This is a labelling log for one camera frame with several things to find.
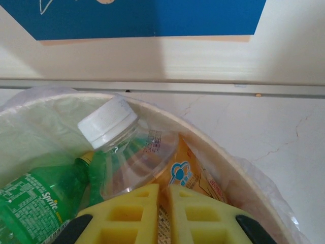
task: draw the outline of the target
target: white bottle cap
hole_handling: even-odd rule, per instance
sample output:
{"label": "white bottle cap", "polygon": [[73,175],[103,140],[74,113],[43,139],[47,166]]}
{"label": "white bottle cap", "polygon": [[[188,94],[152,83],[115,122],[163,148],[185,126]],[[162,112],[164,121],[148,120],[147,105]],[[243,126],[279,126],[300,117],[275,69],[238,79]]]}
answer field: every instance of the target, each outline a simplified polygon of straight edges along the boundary
{"label": "white bottle cap", "polygon": [[138,116],[122,96],[115,96],[78,123],[78,128],[94,149],[110,142]]}

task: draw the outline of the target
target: sprite bottle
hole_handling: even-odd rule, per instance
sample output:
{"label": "sprite bottle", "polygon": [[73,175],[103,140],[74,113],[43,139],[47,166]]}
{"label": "sprite bottle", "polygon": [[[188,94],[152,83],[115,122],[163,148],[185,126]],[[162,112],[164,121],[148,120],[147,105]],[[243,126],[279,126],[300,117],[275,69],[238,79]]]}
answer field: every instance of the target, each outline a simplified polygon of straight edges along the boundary
{"label": "sprite bottle", "polygon": [[34,168],[0,189],[0,244],[51,243],[78,212],[92,155]]}

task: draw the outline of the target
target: plastic bottle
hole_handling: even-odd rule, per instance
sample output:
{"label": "plastic bottle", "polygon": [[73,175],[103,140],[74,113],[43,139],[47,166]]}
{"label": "plastic bottle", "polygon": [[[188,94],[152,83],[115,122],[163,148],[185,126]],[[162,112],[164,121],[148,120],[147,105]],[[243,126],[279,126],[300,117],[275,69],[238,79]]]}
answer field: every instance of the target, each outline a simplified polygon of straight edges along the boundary
{"label": "plastic bottle", "polygon": [[90,205],[152,182],[174,155],[178,134],[151,130],[115,96],[78,123],[96,151],[89,167]]}
{"label": "plastic bottle", "polygon": [[77,214],[92,154],[35,168],[0,189],[0,244],[50,243]]}

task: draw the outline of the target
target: blue poster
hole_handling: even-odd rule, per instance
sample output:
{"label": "blue poster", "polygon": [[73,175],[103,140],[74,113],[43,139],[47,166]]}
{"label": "blue poster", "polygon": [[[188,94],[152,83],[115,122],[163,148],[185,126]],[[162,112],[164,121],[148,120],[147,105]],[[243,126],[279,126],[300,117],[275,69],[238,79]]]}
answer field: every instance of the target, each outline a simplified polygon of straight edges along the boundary
{"label": "blue poster", "polygon": [[253,35],[266,0],[0,0],[36,40]]}

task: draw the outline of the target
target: clear plastic bottle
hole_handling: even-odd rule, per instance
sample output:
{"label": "clear plastic bottle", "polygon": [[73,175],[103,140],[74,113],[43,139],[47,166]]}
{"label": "clear plastic bottle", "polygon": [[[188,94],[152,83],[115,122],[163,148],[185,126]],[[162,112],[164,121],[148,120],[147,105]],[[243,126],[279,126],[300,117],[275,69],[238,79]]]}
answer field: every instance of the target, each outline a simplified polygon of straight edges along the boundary
{"label": "clear plastic bottle", "polygon": [[89,167],[90,205],[154,181],[166,168],[178,134],[149,129],[121,96],[78,123],[96,151]]}

